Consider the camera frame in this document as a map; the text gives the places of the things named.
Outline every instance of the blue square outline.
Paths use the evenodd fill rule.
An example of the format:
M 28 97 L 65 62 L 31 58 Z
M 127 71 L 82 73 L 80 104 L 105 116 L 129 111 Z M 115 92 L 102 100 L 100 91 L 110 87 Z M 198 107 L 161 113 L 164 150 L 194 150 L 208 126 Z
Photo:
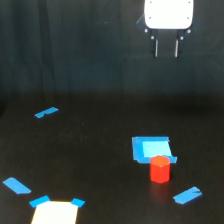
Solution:
M 136 160 L 138 163 L 141 164 L 149 164 L 150 163 L 150 157 L 144 157 L 144 152 L 143 152 L 143 144 L 142 142 L 145 141 L 169 141 L 169 137 L 167 136 L 162 136 L 162 137 L 132 137 L 132 146 L 133 146 L 133 158 Z M 176 163 L 177 157 L 173 156 L 166 156 L 170 159 L 171 163 Z

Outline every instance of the red block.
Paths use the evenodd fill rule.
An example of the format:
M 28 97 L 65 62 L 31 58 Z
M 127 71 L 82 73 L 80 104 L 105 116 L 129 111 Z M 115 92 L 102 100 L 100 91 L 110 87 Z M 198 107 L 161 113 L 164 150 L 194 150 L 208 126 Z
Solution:
M 170 160 L 164 156 L 155 156 L 150 160 L 150 179 L 157 183 L 170 180 Z

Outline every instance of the dark surface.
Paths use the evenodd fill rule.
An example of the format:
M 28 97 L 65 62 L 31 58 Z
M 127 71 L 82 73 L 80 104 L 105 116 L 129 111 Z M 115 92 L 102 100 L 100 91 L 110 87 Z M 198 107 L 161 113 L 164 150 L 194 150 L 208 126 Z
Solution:
M 223 96 L 223 8 L 223 0 L 195 0 L 180 59 L 176 30 L 160 30 L 154 60 L 136 25 L 144 0 L 1 0 L 0 96 Z
M 55 106 L 41 119 L 34 114 Z M 180 102 L 9 104 L 0 119 L 0 179 L 32 190 L 16 195 L 0 185 L 0 223 L 30 223 L 29 201 L 80 198 L 77 224 L 223 223 L 224 110 Z M 169 136 L 171 181 L 152 184 L 149 166 L 133 161 L 133 136 Z M 193 186 L 203 196 L 172 199 Z

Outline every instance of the white square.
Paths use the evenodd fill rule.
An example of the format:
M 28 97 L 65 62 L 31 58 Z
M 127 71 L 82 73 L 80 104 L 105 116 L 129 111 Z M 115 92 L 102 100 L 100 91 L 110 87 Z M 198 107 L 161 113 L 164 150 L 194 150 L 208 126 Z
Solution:
M 152 29 L 187 29 L 193 10 L 194 0 L 145 0 L 145 23 Z
M 75 224 L 78 206 L 48 201 L 36 207 L 31 224 Z
M 169 143 L 167 141 L 145 141 L 142 142 L 144 157 L 172 156 Z

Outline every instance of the blue tape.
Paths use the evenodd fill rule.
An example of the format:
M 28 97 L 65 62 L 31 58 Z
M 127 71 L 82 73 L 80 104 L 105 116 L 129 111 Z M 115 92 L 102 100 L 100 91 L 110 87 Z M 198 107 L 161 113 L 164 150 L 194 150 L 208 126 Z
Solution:
M 177 163 L 177 157 L 174 156 L 165 156 L 165 157 L 167 157 L 170 160 L 170 163 Z
M 132 139 L 134 139 L 134 141 L 140 141 L 140 142 L 162 142 L 162 141 L 165 141 L 165 142 L 169 142 L 169 137 L 167 136 L 161 136 L 161 137 L 133 137 Z
M 14 191 L 16 194 L 29 194 L 31 190 L 21 184 L 18 180 L 13 177 L 8 178 L 7 180 L 3 181 L 8 188 Z
M 71 203 L 72 203 L 73 205 L 76 205 L 76 206 L 78 206 L 79 208 L 81 208 L 81 207 L 85 204 L 85 201 L 82 201 L 82 200 L 80 200 L 80 199 L 74 198 L 74 199 L 71 201 Z
M 168 137 L 133 137 L 132 138 L 132 146 L 133 146 L 133 159 L 136 160 L 138 163 L 140 164 L 149 164 L 150 163 L 150 159 L 151 157 L 145 157 L 144 156 L 144 149 L 143 149 L 143 142 L 156 142 L 158 141 L 158 144 L 160 144 L 159 142 L 169 142 L 169 138 Z M 171 155 L 171 151 L 168 147 L 165 150 L 160 150 L 160 148 L 155 148 L 155 150 L 157 150 L 157 153 L 155 155 L 161 155 L 163 154 L 163 152 L 167 151 L 167 155 L 166 157 L 168 157 L 170 159 L 170 163 L 176 163 L 177 161 L 177 157 L 173 157 Z
M 35 114 L 34 116 L 37 117 L 37 118 L 42 118 L 45 114 L 52 114 L 52 113 L 54 113 L 56 111 L 58 111 L 57 108 L 51 107 L 51 108 L 49 108 L 47 110 L 44 110 L 42 112 L 39 112 L 39 113 Z
M 41 198 L 30 201 L 30 205 L 33 208 L 36 208 L 38 205 L 43 204 L 44 202 L 47 202 L 47 201 L 50 201 L 50 198 L 46 195 L 46 196 L 43 196 Z
M 200 195 L 202 195 L 201 191 L 197 187 L 192 187 L 176 195 L 175 197 L 173 197 L 173 199 L 175 200 L 176 203 L 185 204 L 186 202 L 189 202 L 199 197 Z

